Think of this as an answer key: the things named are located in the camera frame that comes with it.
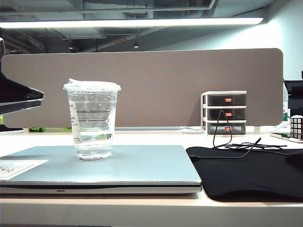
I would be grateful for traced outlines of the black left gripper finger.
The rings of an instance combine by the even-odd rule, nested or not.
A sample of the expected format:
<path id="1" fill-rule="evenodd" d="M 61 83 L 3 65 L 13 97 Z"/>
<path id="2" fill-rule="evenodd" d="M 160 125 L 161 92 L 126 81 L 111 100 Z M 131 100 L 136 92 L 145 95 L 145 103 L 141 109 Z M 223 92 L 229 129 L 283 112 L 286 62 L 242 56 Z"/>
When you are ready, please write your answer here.
<path id="1" fill-rule="evenodd" d="M 11 103 L 43 99 L 44 93 L 10 80 L 0 73 L 0 102 Z"/>
<path id="2" fill-rule="evenodd" d="M 27 100 L 19 102 L 1 103 L 0 104 L 0 114 L 8 114 L 11 112 L 26 110 L 30 108 L 35 108 L 41 105 L 41 99 L 37 100 Z"/>

